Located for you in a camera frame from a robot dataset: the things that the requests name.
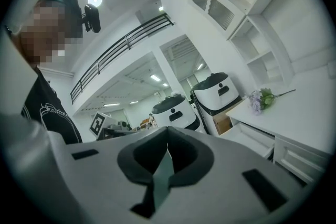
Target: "open drawer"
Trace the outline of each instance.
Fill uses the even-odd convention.
[[[268,158],[274,151],[274,137],[241,122],[220,135],[219,138],[244,145],[264,158]]]

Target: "black slot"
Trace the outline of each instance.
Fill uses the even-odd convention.
[[[224,86],[224,87],[222,87],[222,88],[220,88],[218,90],[218,95],[221,96],[221,95],[223,95],[224,93],[226,93],[228,91],[229,91],[229,87],[228,86]]]
[[[270,212],[287,202],[286,198],[258,170],[243,172],[243,176]]]
[[[83,159],[86,157],[90,157],[92,155],[96,155],[99,152],[96,150],[88,150],[88,151],[81,151],[81,152],[77,152],[77,153],[72,153],[72,156],[74,159]]]
[[[181,112],[181,111],[177,111],[176,113],[171,114],[171,115],[169,116],[169,120],[170,120],[170,121],[175,121],[175,120],[177,120],[178,118],[180,118],[180,117],[182,117],[182,116],[183,116],[182,112]]]

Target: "cabinet door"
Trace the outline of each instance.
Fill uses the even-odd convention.
[[[310,183],[324,173],[328,158],[276,137],[274,162]]]

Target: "black t-shirt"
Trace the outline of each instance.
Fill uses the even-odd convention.
[[[56,92],[50,87],[41,71],[36,67],[35,81],[21,114],[41,123],[48,131],[60,133],[66,144],[81,143],[80,134],[65,112]]]

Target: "white pillar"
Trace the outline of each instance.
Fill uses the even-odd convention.
[[[169,86],[172,88],[172,91],[177,91],[180,94],[187,97],[184,89],[182,88],[181,84],[177,80],[173,69],[171,68],[170,64],[168,63],[167,59],[165,58],[162,50],[160,47],[154,47],[152,49],[154,57],[156,58],[157,62],[159,63],[159,66],[166,77],[166,80],[169,83]]]

